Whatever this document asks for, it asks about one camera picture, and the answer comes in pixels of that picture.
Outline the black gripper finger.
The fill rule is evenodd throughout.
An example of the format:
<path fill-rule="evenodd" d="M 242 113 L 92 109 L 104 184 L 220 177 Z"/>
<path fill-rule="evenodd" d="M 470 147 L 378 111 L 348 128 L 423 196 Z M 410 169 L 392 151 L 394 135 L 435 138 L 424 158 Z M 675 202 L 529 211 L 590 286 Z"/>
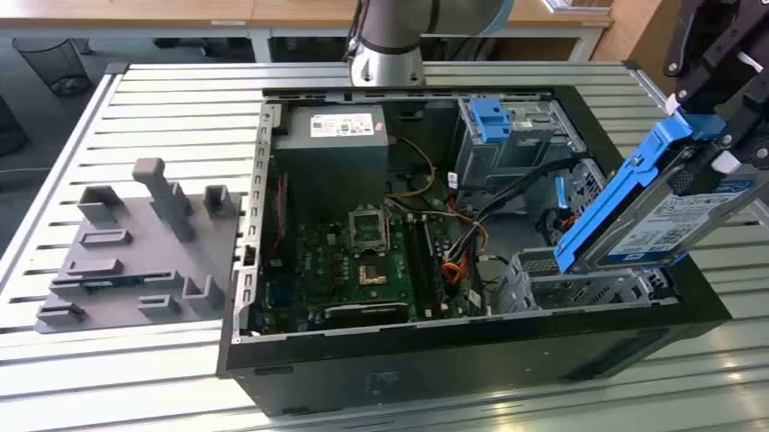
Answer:
<path fill-rule="evenodd" d="M 666 53 L 666 76 L 675 89 L 666 98 L 666 113 L 678 108 L 689 113 L 710 113 L 766 69 L 766 41 L 726 43 L 718 62 L 709 63 L 705 53 L 714 42 L 695 40 L 670 42 Z"/>
<path fill-rule="evenodd" d="M 711 167 L 734 172 L 740 165 L 768 169 L 768 69 L 719 67 L 714 72 L 714 112 L 725 121 L 722 149 Z"/>

